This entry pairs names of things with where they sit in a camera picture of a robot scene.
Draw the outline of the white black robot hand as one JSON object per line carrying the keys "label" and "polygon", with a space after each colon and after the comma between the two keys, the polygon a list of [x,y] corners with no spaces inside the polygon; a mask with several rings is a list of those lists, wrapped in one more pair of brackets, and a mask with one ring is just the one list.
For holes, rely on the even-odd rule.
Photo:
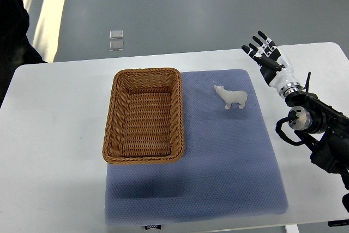
{"label": "white black robot hand", "polygon": [[275,88],[283,99],[300,91],[302,86],[294,77],[292,64],[274,40],[261,31],[252,39],[256,45],[243,45],[242,50],[258,64],[267,85]]}

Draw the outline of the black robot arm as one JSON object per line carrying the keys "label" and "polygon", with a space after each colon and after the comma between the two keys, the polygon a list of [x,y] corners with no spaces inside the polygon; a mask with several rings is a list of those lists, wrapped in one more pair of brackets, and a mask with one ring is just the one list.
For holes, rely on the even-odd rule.
{"label": "black robot arm", "polygon": [[310,76],[304,88],[291,84],[282,89],[291,110],[277,121],[275,131],[290,145],[306,145],[311,162],[329,174],[339,174],[348,189],[348,117],[309,92]]}

